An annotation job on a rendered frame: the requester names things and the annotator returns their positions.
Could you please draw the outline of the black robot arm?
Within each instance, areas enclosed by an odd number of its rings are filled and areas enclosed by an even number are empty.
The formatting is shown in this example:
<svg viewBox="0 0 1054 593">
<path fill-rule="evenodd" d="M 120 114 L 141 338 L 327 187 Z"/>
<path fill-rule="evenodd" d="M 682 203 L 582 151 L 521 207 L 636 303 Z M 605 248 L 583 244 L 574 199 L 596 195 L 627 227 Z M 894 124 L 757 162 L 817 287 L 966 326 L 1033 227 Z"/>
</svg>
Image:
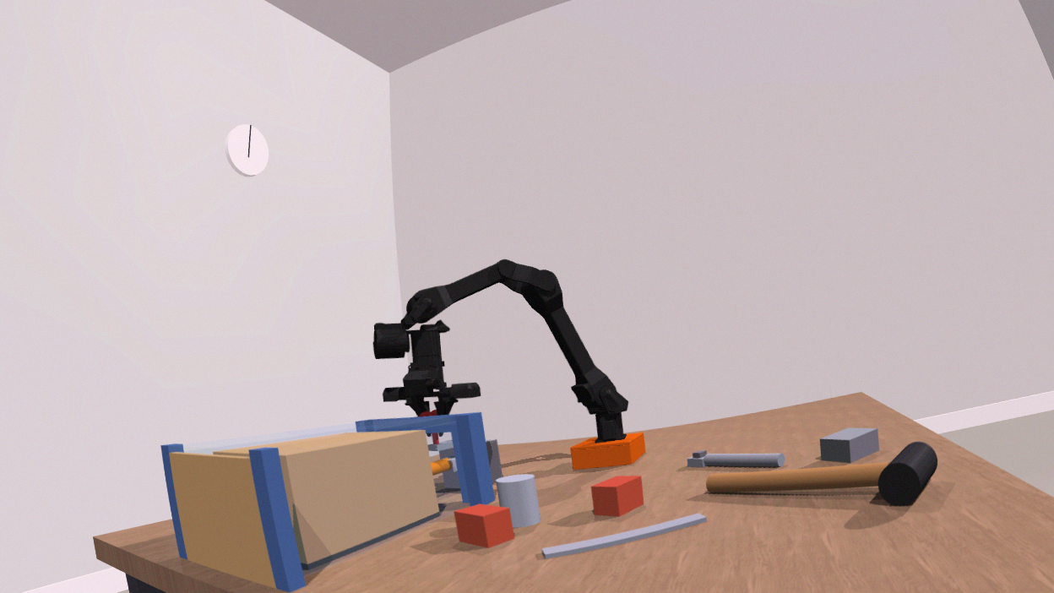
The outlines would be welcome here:
<svg viewBox="0 0 1054 593">
<path fill-rule="evenodd" d="M 496 265 L 479 270 L 451 284 L 422 289 L 407 302 L 407 313 L 401 319 L 401 324 L 374 324 L 375 357 L 405 357 L 405 353 L 410 352 L 410 340 L 413 357 L 441 356 L 440 332 L 447 332 L 450 328 L 441 319 L 435 324 L 423 323 L 435 318 L 443 309 L 451 307 L 452 302 L 458 302 L 462 298 L 475 295 L 496 283 L 523 295 L 529 305 L 546 320 L 567 363 L 575 374 L 575 386 L 571 386 L 571 390 L 574 391 L 578 402 L 587 407 L 590 415 L 598 414 L 596 443 L 625 439 L 628 434 L 623 432 L 622 412 L 628 411 L 628 400 L 619 394 L 611 379 L 592 362 L 567 311 L 562 307 L 562 289 L 558 285 L 557 276 L 549 270 L 519 265 L 508 259 L 501 259 Z M 416 323 L 421 324 L 418 330 L 406 330 Z M 408 365 L 408 369 L 409 372 L 403 378 L 405 395 L 427 395 L 431 393 L 431 389 L 442 386 L 440 368 L 433 369 L 432 364 L 426 364 L 426 369 L 416 370 L 416 365 Z"/>
</svg>

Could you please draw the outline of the pale grey flat bar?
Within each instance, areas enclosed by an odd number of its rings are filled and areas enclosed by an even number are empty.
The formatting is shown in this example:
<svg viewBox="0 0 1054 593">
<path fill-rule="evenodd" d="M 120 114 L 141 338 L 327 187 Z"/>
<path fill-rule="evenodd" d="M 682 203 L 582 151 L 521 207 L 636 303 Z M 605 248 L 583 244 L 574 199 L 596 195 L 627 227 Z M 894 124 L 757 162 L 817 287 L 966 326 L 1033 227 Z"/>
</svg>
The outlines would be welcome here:
<svg viewBox="0 0 1054 593">
<path fill-rule="evenodd" d="M 584 553 L 596 549 L 604 549 L 604 547 L 623 545 L 630 541 L 640 541 L 640 539 L 659 536 L 660 534 L 664 534 L 666 532 L 672 532 L 674 530 L 688 528 L 690 525 L 703 523 L 706 521 L 707 517 L 697 513 L 696 515 L 681 517 L 679 520 L 657 523 L 649 526 L 649 528 L 640 528 L 637 530 L 630 530 L 629 532 L 617 533 L 611 536 L 598 537 L 590 539 L 590 541 L 578 541 L 570 545 L 546 547 L 546 549 L 541 549 L 541 553 L 543 553 L 545 559 L 560 558 L 561 556 Z"/>
</svg>

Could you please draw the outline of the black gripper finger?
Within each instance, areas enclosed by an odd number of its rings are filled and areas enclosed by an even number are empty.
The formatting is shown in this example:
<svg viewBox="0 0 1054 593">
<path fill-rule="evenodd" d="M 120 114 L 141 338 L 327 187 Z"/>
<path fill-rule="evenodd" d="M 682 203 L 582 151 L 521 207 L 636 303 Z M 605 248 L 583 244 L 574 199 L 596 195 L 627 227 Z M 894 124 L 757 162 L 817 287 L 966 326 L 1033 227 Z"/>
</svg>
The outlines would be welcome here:
<svg viewBox="0 0 1054 593">
<path fill-rule="evenodd" d="M 435 404 L 435 408 L 437 408 L 437 416 L 449 415 L 449 412 L 451 412 L 452 406 L 454 406 L 454 403 L 456 403 L 456 402 L 458 402 L 458 400 L 435 401 L 435 402 L 433 402 L 433 404 Z"/>
<path fill-rule="evenodd" d="M 410 406 L 413 408 L 414 412 L 419 416 L 422 412 L 430 412 L 429 401 L 416 402 L 416 403 L 405 403 L 405 406 Z"/>
</svg>

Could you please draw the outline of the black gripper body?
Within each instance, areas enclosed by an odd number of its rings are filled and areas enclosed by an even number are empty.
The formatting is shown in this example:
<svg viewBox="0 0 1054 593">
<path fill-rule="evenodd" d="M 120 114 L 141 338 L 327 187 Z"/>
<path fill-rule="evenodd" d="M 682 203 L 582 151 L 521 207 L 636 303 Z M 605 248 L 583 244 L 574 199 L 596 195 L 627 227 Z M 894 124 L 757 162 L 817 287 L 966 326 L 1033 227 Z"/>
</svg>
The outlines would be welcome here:
<svg viewBox="0 0 1054 593">
<path fill-rule="evenodd" d="M 424 402 L 424 398 L 426 397 L 438 397 L 438 401 L 451 401 L 458 398 L 475 398 L 481 395 L 477 383 L 452 383 L 451 387 L 447 387 L 447 382 L 443 381 L 442 356 L 413 357 L 413 362 L 410 362 L 410 365 L 416 365 L 416 370 L 426 369 L 426 364 L 432 364 L 433 369 L 440 368 L 442 374 L 442 386 L 438 387 L 440 391 L 431 389 L 431 393 L 427 395 L 405 395 L 405 387 L 385 387 L 383 402 L 405 400 L 405 403 L 416 403 Z"/>
</svg>

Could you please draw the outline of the mallet with wooden handle and black head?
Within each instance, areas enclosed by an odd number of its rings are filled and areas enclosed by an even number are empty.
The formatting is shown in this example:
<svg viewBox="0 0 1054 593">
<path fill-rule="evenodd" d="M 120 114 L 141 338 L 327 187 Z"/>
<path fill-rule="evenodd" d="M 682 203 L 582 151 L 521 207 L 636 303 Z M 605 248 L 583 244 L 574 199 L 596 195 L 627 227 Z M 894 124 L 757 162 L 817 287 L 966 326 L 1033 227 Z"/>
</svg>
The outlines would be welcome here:
<svg viewBox="0 0 1054 593">
<path fill-rule="evenodd" d="M 887 503 L 905 507 L 921 494 L 937 469 L 937 454 L 924 442 L 912 442 L 891 462 L 829 466 L 822 469 L 710 474 L 709 492 L 767 492 L 878 487 Z"/>
</svg>

